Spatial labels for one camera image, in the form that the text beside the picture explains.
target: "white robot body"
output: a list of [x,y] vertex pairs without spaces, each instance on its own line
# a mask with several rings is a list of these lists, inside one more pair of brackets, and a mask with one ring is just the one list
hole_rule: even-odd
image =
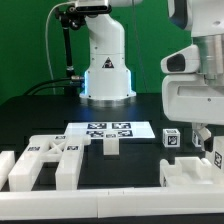
[[136,95],[125,65],[124,28],[109,15],[87,18],[90,67],[85,73],[82,99],[120,101]]
[[193,14],[192,37],[224,33],[223,0],[191,0],[189,2]]
[[170,120],[224,124],[224,1],[168,0],[170,20],[191,30],[188,48],[161,62],[163,107]]

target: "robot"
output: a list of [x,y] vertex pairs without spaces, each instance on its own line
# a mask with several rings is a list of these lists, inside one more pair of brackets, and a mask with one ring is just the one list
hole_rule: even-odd
[[191,31],[192,45],[161,62],[163,106],[170,120],[191,122],[206,151],[207,124],[224,124],[224,16],[222,0],[168,0],[170,21]]
[[[142,0],[71,1],[66,14],[70,28],[87,25],[90,40],[90,66],[85,72],[81,101],[95,106],[117,106],[132,101],[131,72],[125,65],[124,28],[108,14],[111,7],[138,4]],[[65,15],[58,13],[58,18]]]

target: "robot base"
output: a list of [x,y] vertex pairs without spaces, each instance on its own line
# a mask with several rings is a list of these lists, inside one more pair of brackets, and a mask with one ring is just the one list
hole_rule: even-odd
[[82,104],[88,106],[95,106],[95,107],[119,107],[134,103],[136,100],[136,96],[128,97],[125,99],[120,100],[94,100],[90,98],[82,98],[80,97],[80,101]]

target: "white cube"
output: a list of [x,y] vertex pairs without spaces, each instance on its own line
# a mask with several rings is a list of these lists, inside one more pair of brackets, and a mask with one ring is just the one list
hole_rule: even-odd
[[195,147],[201,147],[201,141],[194,131],[192,131],[192,142]]
[[206,152],[206,158],[216,170],[224,173],[224,137],[214,137],[213,151]]
[[180,147],[180,132],[178,129],[163,129],[163,144],[165,147]]

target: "black cable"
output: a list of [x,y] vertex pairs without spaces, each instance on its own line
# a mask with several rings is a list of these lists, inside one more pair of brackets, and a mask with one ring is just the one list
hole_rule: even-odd
[[135,31],[135,39],[136,39],[136,45],[137,45],[137,52],[138,52],[138,60],[139,60],[139,65],[141,69],[141,74],[145,86],[145,91],[148,93],[148,86],[147,86],[147,81],[146,81],[146,75],[145,75],[145,69],[143,65],[143,60],[142,60],[142,54],[141,54],[141,49],[140,49],[140,41],[139,41],[139,36],[138,36],[138,29],[137,29],[137,23],[136,23],[136,11],[135,11],[135,2],[132,0],[132,14],[133,14],[133,25],[134,25],[134,31]]
[[56,83],[56,82],[70,81],[70,80],[71,80],[71,78],[60,78],[60,79],[54,79],[54,80],[41,82],[41,83],[31,87],[30,89],[28,89],[23,95],[24,96],[29,95],[33,90],[37,89],[40,86],[44,86],[44,85]]
[[60,85],[60,86],[45,86],[45,87],[42,87],[42,88],[39,88],[37,89],[36,91],[34,91],[31,95],[35,95],[36,93],[42,91],[42,90],[45,90],[45,89],[52,89],[52,88],[64,88],[64,87],[67,87],[69,85]]

